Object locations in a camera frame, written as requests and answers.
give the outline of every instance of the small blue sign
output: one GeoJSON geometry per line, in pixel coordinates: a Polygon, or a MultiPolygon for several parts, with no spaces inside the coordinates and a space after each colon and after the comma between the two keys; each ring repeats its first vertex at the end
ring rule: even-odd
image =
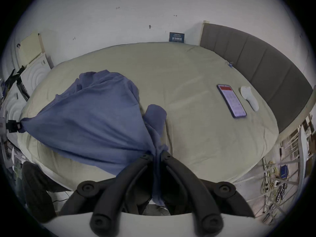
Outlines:
{"type": "Polygon", "coordinates": [[[180,33],[170,33],[170,34],[169,34],[169,42],[180,42],[180,43],[184,43],[184,34],[180,34],[180,33]]]}

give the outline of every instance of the crumpled blue cloth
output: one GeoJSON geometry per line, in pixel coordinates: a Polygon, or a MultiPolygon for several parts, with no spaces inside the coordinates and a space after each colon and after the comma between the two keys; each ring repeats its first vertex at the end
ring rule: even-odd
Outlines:
{"type": "Polygon", "coordinates": [[[154,156],[153,200],[160,196],[160,154],[167,113],[149,105],[142,116],[138,89],[119,73],[82,73],[22,129],[54,152],[117,175],[144,153],[154,156]]]}

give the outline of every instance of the gray upholstered headboard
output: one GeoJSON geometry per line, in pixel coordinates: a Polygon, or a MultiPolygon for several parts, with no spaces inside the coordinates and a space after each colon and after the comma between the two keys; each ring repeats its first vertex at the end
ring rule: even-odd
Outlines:
{"type": "Polygon", "coordinates": [[[313,92],[302,72],[285,55],[250,34],[205,23],[200,46],[233,62],[270,106],[279,132],[298,116],[313,92]]]}

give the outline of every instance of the bed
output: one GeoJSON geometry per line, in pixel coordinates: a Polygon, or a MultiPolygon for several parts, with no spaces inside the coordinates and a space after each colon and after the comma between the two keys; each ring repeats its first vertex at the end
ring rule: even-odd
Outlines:
{"type": "MultiPolygon", "coordinates": [[[[279,135],[271,108],[237,69],[203,47],[169,42],[112,46],[57,65],[37,86],[21,118],[35,116],[81,73],[104,69],[135,83],[142,111],[150,104],[166,110],[162,142],[201,179],[238,179],[270,151],[279,135]],[[232,117],[217,84],[232,87],[246,118],[232,117]],[[258,112],[241,97],[241,86],[252,87],[258,112]]],[[[95,166],[60,156],[28,133],[18,134],[18,144],[29,160],[71,190],[85,180],[113,177],[95,166]]]]}

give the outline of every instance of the black knob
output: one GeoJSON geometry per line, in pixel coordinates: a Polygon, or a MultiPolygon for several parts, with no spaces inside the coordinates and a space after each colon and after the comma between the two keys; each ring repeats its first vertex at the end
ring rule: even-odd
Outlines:
{"type": "Polygon", "coordinates": [[[90,227],[98,236],[107,236],[112,231],[111,220],[105,215],[92,216],[90,227]]]}
{"type": "Polygon", "coordinates": [[[220,215],[209,215],[202,220],[203,230],[212,235],[219,233],[223,225],[223,219],[220,215]]]}
{"type": "Polygon", "coordinates": [[[77,192],[86,198],[92,198],[100,191],[99,184],[94,181],[84,181],[77,187],[77,192]]]}

